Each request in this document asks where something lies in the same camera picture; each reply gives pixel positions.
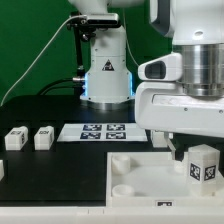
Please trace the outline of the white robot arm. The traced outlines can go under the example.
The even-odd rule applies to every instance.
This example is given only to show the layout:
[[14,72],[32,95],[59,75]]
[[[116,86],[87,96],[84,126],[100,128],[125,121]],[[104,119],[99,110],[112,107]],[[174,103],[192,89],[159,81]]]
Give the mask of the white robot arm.
[[172,39],[170,54],[138,67],[132,89],[126,33],[109,7],[144,0],[68,0],[91,41],[83,103],[117,108],[135,100],[135,121],[147,130],[224,138],[224,0],[149,0],[150,25]]

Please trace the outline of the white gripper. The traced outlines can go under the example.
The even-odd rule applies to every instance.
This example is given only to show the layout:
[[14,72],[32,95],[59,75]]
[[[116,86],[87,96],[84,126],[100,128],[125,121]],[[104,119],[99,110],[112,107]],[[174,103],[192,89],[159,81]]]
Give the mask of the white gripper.
[[176,83],[142,82],[135,97],[135,121],[165,134],[171,158],[182,160],[172,133],[224,138],[224,97],[191,97]]

